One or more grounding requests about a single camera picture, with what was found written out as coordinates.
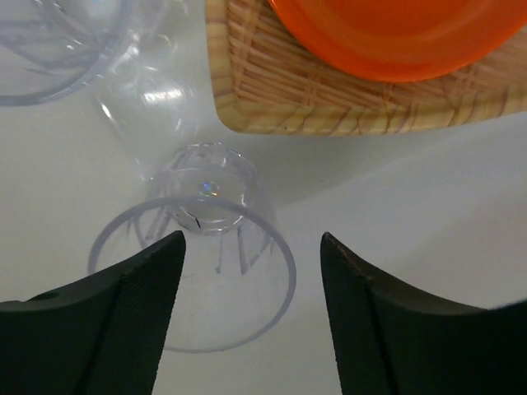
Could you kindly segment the clear plastic cup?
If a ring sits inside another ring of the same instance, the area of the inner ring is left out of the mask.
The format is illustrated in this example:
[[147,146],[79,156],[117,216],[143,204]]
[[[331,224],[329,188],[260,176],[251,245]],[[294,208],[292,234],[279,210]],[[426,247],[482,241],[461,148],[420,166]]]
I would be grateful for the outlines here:
[[190,1],[4,1],[1,104],[41,105],[82,88],[143,178],[196,127],[181,76],[198,26]]
[[95,273],[180,231],[184,266],[166,335],[168,351],[243,346],[275,326],[296,290],[296,264],[254,166],[221,143],[180,148],[135,206],[96,237]]

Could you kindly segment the orange plastic plate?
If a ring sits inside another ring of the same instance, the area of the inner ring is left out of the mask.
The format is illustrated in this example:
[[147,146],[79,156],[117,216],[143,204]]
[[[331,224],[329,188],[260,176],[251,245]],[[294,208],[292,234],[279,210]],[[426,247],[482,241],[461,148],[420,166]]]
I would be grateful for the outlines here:
[[526,24],[518,1],[271,1],[312,54],[355,77],[414,82],[478,61]]

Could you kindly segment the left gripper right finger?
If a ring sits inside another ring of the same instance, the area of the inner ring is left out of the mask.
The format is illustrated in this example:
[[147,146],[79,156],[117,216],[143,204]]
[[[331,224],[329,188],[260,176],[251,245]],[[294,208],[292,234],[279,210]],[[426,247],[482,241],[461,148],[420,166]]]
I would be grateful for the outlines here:
[[322,237],[320,264],[343,393],[525,393],[524,301],[481,309],[441,298],[331,234]]

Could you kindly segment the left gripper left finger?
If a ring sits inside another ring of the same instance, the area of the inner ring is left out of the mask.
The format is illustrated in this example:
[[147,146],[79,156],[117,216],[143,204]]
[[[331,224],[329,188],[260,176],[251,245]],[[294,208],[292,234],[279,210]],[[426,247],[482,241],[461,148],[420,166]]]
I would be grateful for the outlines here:
[[79,281],[1,304],[3,394],[150,394],[184,265],[176,231]]

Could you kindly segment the woven bamboo tray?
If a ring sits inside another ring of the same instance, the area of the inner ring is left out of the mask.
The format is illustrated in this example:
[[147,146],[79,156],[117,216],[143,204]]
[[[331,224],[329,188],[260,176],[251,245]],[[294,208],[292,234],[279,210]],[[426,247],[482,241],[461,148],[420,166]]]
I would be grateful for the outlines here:
[[265,1],[205,4],[218,118],[236,132],[330,137],[418,132],[526,109],[526,33],[435,79],[367,81],[323,64]]

